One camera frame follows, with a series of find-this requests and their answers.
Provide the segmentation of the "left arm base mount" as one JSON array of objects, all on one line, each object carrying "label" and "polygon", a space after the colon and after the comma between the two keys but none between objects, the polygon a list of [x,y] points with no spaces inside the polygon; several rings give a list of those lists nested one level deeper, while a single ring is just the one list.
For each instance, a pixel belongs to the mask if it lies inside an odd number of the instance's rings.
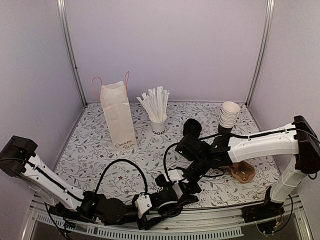
[{"label": "left arm base mount", "polygon": [[67,209],[61,202],[58,202],[56,205],[50,205],[48,209],[50,214],[60,216],[66,219],[76,220],[85,223],[92,223],[92,219],[86,217],[78,211],[72,211]]}]

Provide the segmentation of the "black paper coffee cup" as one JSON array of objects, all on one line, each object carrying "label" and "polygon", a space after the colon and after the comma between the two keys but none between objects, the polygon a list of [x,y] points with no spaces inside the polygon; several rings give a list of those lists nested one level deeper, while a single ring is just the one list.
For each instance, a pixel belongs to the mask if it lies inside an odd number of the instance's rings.
[{"label": "black paper coffee cup", "polygon": [[178,196],[173,188],[172,183],[166,183],[158,188],[154,194],[155,208],[160,216],[175,217],[182,211],[182,207],[178,207]]}]

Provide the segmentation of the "stack of paper cups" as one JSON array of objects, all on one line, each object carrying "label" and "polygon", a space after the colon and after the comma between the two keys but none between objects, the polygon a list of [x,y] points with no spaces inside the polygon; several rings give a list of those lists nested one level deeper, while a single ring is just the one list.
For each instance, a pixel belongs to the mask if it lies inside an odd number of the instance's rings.
[{"label": "stack of paper cups", "polygon": [[218,118],[218,133],[230,133],[235,126],[239,113],[240,106],[232,101],[225,101],[222,103]]}]

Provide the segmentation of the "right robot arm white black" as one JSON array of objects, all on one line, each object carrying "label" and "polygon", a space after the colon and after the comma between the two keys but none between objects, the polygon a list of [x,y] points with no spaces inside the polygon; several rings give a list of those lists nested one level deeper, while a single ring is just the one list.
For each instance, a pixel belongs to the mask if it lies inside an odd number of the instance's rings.
[{"label": "right robot arm white black", "polygon": [[232,166],[247,159],[291,155],[289,165],[267,189],[264,202],[257,206],[262,218],[274,214],[305,177],[320,170],[320,141],[301,115],[282,127],[248,135],[233,134],[220,127],[211,144],[187,134],[175,150],[191,164],[185,170],[174,169],[167,175],[175,182],[185,182],[190,193],[198,192],[197,183],[209,169]]}]

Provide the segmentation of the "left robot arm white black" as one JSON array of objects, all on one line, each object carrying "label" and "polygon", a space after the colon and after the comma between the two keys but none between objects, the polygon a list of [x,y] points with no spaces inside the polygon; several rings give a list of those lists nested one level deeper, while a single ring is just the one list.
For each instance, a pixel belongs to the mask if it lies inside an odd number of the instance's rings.
[{"label": "left robot arm white black", "polygon": [[12,136],[0,152],[0,168],[11,177],[23,180],[50,205],[50,213],[67,219],[106,226],[136,222],[139,230],[149,230],[167,218],[178,216],[183,207],[172,187],[134,195],[131,204],[107,198],[97,190],[85,191],[70,185],[48,168],[36,154],[38,145],[31,139]]}]

